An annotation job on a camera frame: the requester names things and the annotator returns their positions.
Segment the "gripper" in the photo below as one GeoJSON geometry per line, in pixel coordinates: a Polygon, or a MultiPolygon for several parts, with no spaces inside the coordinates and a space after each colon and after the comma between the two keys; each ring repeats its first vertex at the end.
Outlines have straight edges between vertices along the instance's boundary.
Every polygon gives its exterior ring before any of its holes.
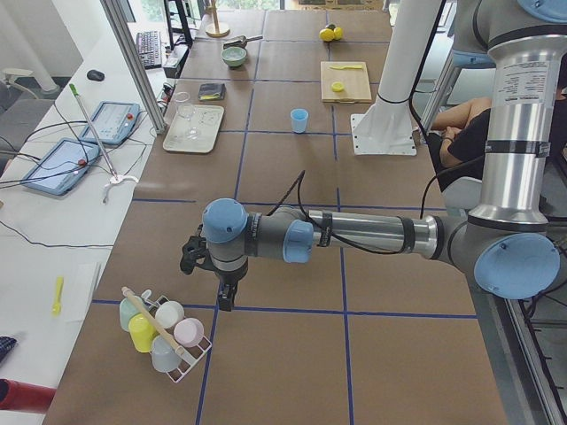
{"type": "Polygon", "coordinates": [[[218,306],[222,311],[231,311],[235,305],[235,297],[237,294],[237,285],[248,271],[248,265],[243,264],[238,269],[225,271],[217,269],[215,274],[219,278],[221,288],[218,293],[218,306]]]}

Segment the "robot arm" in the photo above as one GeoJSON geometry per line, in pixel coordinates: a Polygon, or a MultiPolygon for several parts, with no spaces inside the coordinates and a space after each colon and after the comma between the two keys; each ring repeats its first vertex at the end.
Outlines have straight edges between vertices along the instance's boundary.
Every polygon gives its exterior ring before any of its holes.
{"type": "Polygon", "coordinates": [[[461,1],[454,47],[495,64],[492,110],[478,204],[466,218],[420,220],[280,207],[247,212],[218,199],[203,213],[206,268],[219,277],[218,305],[230,310],[251,257],[304,263],[334,243],[378,254],[418,253],[450,264],[501,298],[529,298],[560,269],[539,210],[560,63],[566,52],[563,1],[461,1]]]}

